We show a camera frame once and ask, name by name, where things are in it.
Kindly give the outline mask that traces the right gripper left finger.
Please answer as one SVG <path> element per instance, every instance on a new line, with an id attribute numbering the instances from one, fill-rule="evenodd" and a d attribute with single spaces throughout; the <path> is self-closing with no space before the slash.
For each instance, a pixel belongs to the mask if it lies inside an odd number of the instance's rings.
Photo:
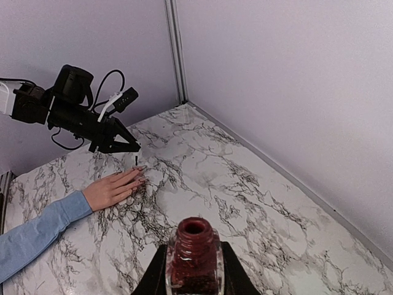
<path id="1" fill-rule="evenodd" d="M 131 295 L 166 295 L 165 267 L 167 245 L 160 245 L 141 281 Z"/>

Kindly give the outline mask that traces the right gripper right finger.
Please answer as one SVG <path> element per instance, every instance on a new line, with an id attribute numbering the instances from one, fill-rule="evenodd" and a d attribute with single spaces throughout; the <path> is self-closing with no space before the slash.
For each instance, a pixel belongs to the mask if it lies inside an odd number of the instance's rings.
<path id="1" fill-rule="evenodd" d="M 224 259 L 224 294 L 261 295 L 251 282 L 229 242 L 221 242 L 221 246 Z"/>

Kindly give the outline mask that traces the white cap with brush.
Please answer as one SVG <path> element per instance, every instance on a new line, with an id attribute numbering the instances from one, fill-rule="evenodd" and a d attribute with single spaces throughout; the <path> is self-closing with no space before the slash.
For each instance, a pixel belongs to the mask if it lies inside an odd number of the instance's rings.
<path id="1" fill-rule="evenodd" d="M 139 144 L 139 150 L 137 152 L 134 152 L 134 165 L 138 166 L 139 165 L 139 160 L 141 158 L 141 152 L 142 152 L 142 147 Z"/>

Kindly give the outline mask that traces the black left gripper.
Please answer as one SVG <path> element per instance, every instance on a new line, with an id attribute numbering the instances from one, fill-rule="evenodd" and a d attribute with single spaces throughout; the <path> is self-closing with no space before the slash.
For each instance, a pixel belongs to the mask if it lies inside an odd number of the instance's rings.
<path id="1" fill-rule="evenodd" d="M 117 141 L 119 136 L 124 141 Z M 136 138 L 127 130 L 118 118 L 104 117 L 102 122 L 97 123 L 97 131 L 93 135 L 90 152 L 118 153 L 138 152 L 141 146 Z"/>

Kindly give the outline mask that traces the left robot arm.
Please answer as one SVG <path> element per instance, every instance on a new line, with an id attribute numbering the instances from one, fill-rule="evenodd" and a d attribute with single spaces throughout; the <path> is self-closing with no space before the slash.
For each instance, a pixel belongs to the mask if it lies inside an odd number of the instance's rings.
<path id="1" fill-rule="evenodd" d="M 75 139 L 89 141 L 91 152 L 139 152 L 141 146 L 114 113 L 123 112 L 139 94 L 120 87 L 108 100 L 98 102 L 91 90 L 93 75 L 64 65 L 48 89 L 26 79 L 1 79 L 1 113 L 27 124 L 67 130 Z"/>

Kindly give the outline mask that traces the mannequin hand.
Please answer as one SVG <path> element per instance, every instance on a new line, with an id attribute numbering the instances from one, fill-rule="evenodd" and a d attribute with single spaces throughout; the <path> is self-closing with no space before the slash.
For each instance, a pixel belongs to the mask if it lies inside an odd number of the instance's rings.
<path id="1" fill-rule="evenodd" d="M 146 168 L 146 166 L 134 167 L 114 173 L 87 186 L 82 193 L 91 210 L 93 212 L 103 210 L 127 199 L 147 182 L 144 176 Z"/>

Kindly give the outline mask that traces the blue sleeved forearm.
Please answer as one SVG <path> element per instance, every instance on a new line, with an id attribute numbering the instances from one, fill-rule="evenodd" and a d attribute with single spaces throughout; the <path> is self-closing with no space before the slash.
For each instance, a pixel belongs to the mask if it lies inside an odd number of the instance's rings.
<path id="1" fill-rule="evenodd" d="M 73 222 L 92 214 L 85 196 L 75 191 L 46 206 L 42 214 L 1 235 L 1 282 L 42 254 Z"/>

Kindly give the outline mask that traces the red nail polish bottle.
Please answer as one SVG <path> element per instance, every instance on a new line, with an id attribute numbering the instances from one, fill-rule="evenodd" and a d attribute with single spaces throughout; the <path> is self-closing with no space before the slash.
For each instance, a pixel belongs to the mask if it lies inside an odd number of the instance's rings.
<path id="1" fill-rule="evenodd" d="M 183 219 L 166 250 L 167 294 L 223 294 L 224 258 L 218 232 L 203 218 Z"/>

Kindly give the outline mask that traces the right aluminium frame post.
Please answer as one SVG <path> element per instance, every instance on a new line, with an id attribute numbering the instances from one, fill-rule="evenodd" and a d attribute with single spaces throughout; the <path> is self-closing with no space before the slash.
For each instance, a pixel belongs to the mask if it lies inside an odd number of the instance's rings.
<path id="1" fill-rule="evenodd" d="M 189 101 L 177 1 L 164 0 L 179 104 Z"/>

